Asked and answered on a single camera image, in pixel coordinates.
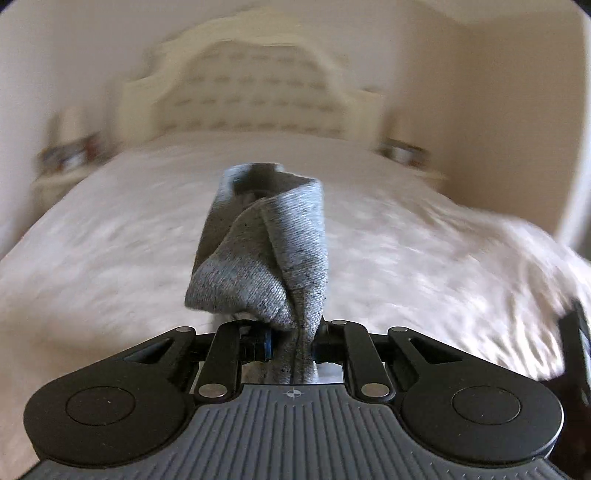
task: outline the wall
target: wall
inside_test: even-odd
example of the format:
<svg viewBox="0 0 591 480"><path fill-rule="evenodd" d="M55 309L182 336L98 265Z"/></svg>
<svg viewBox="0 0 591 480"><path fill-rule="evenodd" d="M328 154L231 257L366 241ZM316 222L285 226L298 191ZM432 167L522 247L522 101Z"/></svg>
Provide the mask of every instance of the wall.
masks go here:
<svg viewBox="0 0 591 480"><path fill-rule="evenodd" d="M575 11L573 0L420 0L458 22L476 23L534 12Z"/></svg>
<svg viewBox="0 0 591 480"><path fill-rule="evenodd" d="M432 168L448 173L455 162L462 48L469 31L420 2L392 3L389 104L394 116L411 119L413 140L431 152Z"/></svg>
<svg viewBox="0 0 591 480"><path fill-rule="evenodd" d="M579 148L579 163L556 238L573 248L577 248L583 242L579 251L591 260L591 18L584 13L580 16L587 52L584 128Z"/></svg>
<svg viewBox="0 0 591 480"><path fill-rule="evenodd" d="M54 0L0 15L0 258L36 220L30 185L56 100Z"/></svg>
<svg viewBox="0 0 591 480"><path fill-rule="evenodd" d="M415 0L272 0L325 45L346 55L352 83L391 94L396 109L416 109L417 130L436 161L447 159L447 122L455 81L455 22ZM238 8L243 0L60 0L57 65L60 106L87 102L93 123L112 116L118 79L142 66L146 49L170 34Z"/></svg>
<svg viewBox="0 0 591 480"><path fill-rule="evenodd" d="M556 233L579 160L586 52L579 14L474 27L450 196Z"/></svg>

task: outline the cream headboard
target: cream headboard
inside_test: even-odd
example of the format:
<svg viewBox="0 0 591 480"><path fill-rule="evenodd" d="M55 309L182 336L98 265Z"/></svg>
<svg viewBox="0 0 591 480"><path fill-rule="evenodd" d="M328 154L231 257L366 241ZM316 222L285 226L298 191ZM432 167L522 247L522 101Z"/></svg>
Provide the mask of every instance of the cream headboard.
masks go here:
<svg viewBox="0 0 591 480"><path fill-rule="evenodd" d="M271 8L211 20L154 53L151 74L123 86L117 131L124 146L200 129L378 142L381 95L348 88L336 59Z"/></svg>

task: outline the lamp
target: lamp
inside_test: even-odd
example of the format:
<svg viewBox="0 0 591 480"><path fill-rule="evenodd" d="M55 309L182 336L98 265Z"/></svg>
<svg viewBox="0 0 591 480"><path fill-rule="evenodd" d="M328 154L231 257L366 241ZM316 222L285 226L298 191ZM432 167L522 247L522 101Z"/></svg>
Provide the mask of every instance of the lamp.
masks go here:
<svg viewBox="0 0 591 480"><path fill-rule="evenodd" d="M83 105L72 105L60 112L57 146L61 151L61 167L64 171L84 165L85 141L89 136L88 117Z"/></svg>
<svg viewBox="0 0 591 480"><path fill-rule="evenodd" d="M414 145L412 120L404 115L399 116L390 130L389 138L407 145Z"/></svg>
<svg viewBox="0 0 591 480"><path fill-rule="evenodd" d="M382 155L402 165L424 168L428 152L415 144L414 124L410 117L399 115L382 147Z"/></svg>
<svg viewBox="0 0 591 480"><path fill-rule="evenodd" d="M86 108L83 105L73 105L62 110L57 131L59 146L77 143L89 135Z"/></svg>

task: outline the nightstand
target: nightstand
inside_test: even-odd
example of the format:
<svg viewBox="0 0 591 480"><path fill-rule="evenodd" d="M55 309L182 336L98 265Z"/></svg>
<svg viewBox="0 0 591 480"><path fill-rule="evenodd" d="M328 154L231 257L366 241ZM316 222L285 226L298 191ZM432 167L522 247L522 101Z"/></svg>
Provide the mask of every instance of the nightstand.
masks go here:
<svg viewBox="0 0 591 480"><path fill-rule="evenodd" d="M90 163L67 172L41 175L33 182L32 188L43 213L53 207L65 197L66 193L102 165L102 163Z"/></svg>
<svg viewBox="0 0 591 480"><path fill-rule="evenodd" d="M413 167L405 168L411 171L416 177L423 179L427 185L439 193L441 193L447 181L447 176L437 170L419 170Z"/></svg>

